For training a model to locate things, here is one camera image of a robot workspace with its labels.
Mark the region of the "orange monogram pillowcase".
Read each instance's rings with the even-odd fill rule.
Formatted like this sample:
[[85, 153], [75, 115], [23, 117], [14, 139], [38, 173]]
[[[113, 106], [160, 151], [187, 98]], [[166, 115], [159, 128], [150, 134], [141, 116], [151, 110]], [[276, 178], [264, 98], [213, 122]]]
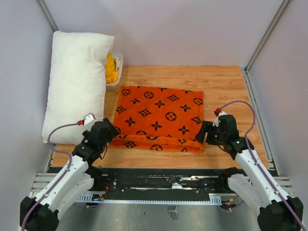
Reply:
[[203, 102], [203, 91], [122, 86], [113, 121], [119, 135], [110, 146], [201, 153]]

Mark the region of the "white pillow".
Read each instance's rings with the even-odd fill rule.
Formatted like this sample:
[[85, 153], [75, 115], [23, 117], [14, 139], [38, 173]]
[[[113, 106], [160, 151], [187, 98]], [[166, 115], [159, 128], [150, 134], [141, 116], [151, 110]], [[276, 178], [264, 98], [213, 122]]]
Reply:
[[[42, 129], [44, 143], [79, 144], [84, 128], [73, 123], [92, 113], [102, 120], [106, 92], [105, 64], [115, 38], [99, 33], [65, 33], [52, 37], [47, 108]], [[54, 134], [51, 132], [62, 125]]]

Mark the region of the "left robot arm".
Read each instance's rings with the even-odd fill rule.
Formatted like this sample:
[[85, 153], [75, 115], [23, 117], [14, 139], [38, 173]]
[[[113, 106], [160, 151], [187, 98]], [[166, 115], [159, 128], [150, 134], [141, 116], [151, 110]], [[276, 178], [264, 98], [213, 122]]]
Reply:
[[108, 118], [97, 121], [89, 113], [76, 126], [87, 126], [83, 139], [69, 160], [51, 182], [33, 198], [25, 197], [20, 203], [20, 226], [23, 231], [54, 231], [69, 207], [81, 194], [100, 189], [103, 178], [92, 164], [103, 159], [107, 144], [119, 132]]

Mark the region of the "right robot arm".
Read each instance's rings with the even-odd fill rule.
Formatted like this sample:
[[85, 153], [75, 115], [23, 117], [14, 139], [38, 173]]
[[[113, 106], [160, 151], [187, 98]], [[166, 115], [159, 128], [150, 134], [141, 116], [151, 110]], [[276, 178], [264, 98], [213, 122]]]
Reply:
[[220, 112], [214, 122], [204, 121], [198, 141], [216, 145], [239, 164], [225, 169], [218, 180], [223, 192], [233, 191], [256, 213], [262, 231], [304, 231], [303, 203], [291, 197], [260, 161], [247, 136], [241, 137], [234, 116]]

